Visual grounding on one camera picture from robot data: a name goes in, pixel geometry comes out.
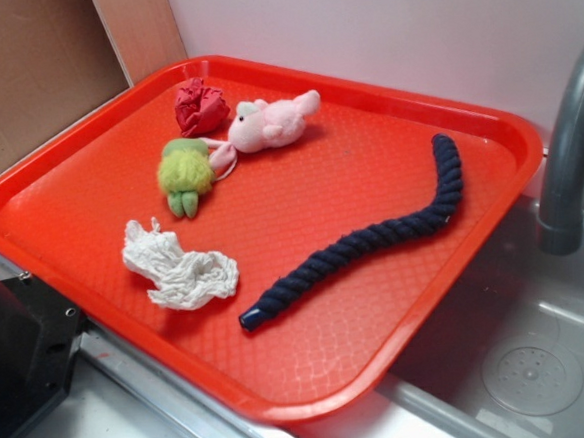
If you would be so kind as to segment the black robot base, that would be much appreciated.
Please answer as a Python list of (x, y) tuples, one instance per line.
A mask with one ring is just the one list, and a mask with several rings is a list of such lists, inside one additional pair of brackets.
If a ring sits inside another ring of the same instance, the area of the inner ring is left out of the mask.
[(0, 279), (0, 438), (25, 437), (68, 396), (83, 325), (38, 277)]

